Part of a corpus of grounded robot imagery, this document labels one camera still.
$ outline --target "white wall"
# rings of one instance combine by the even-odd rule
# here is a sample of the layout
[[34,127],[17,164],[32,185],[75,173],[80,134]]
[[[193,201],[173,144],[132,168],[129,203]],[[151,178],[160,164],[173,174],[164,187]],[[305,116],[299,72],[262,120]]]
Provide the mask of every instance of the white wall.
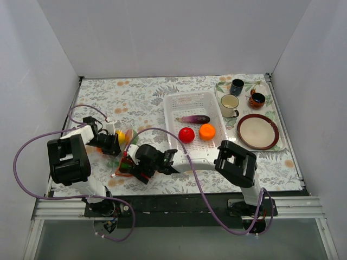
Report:
[[[22,259],[35,199],[17,185],[12,161],[31,137],[61,129],[78,77],[36,0],[0,0],[0,258]],[[47,188],[47,139],[20,156],[19,174]]]
[[305,183],[322,200],[340,259],[347,259],[346,10],[344,0],[312,0],[273,74]]
[[310,0],[38,0],[79,76],[272,72]]

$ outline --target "red ball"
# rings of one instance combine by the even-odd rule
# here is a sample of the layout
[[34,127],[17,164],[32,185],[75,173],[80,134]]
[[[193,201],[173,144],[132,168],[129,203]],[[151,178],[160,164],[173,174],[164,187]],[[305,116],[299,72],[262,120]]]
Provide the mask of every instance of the red ball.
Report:
[[193,142],[195,138],[194,130],[189,127],[184,127],[179,131],[178,138],[182,141],[182,143],[189,144]]

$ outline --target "orange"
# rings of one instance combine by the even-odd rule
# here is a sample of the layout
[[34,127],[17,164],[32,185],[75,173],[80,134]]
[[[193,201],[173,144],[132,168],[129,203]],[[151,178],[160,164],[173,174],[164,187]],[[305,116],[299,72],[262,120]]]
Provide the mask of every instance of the orange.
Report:
[[210,123],[205,123],[200,127],[199,136],[204,141],[209,141],[215,137],[216,129]]

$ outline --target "white enamel mug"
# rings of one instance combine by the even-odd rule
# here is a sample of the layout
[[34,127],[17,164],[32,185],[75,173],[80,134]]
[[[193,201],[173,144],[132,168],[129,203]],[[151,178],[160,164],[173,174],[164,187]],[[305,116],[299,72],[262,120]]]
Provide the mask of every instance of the white enamel mug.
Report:
[[237,110],[239,99],[234,95],[225,95],[221,98],[219,108],[225,118],[237,118],[240,113]]

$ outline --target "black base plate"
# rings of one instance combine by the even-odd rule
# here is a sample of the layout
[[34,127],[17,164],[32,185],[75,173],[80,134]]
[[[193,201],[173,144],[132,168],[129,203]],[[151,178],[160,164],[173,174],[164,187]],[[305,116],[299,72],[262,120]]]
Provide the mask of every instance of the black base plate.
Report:
[[[206,194],[206,197],[214,212],[226,226],[235,229],[243,228],[241,217],[230,215],[228,210],[228,200],[243,201],[241,193]],[[219,226],[208,212],[200,194],[117,196],[117,198],[131,203],[136,213],[136,227]],[[263,201],[263,208],[269,215],[271,204],[268,198]],[[92,212],[86,206],[85,217],[102,216]],[[118,220],[117,228],[130,228],[132,225],[130,214],[118,216]]]

